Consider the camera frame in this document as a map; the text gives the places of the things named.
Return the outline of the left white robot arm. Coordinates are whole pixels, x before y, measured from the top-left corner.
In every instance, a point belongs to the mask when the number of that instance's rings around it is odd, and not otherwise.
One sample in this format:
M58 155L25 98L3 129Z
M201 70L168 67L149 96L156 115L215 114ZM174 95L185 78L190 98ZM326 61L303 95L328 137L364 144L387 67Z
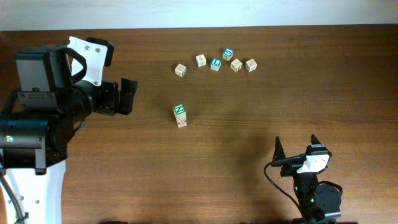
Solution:
M103 80L114 45L71 37L27 47L14 60L20 87L1 111L1 190L8 223L61 223L67 146L92 113L130 114L135 80Z

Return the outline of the wooden block red trim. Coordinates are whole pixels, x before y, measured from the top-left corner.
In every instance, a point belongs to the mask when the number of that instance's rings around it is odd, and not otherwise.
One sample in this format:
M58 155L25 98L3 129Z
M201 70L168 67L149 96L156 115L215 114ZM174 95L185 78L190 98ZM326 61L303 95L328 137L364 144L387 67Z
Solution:
M187 114L184 106L177 105L173 107L174 116L179 128L185 127L187 125Z

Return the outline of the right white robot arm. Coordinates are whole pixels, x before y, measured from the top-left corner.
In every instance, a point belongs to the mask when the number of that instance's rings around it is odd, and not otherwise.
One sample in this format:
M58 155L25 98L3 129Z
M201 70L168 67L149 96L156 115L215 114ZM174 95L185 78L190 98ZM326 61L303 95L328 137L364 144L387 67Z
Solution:
M333 182L319 181L318 175L328 168L332 153L315 135L310 136L310 145L303 154L287 157L279 137L275 138L274 155L270 163L264 166L279 167L281 177L293 178L293 198L277 184L267 180L286 195L298 208L301 217L294 223L336 223L341 216L343 188Z

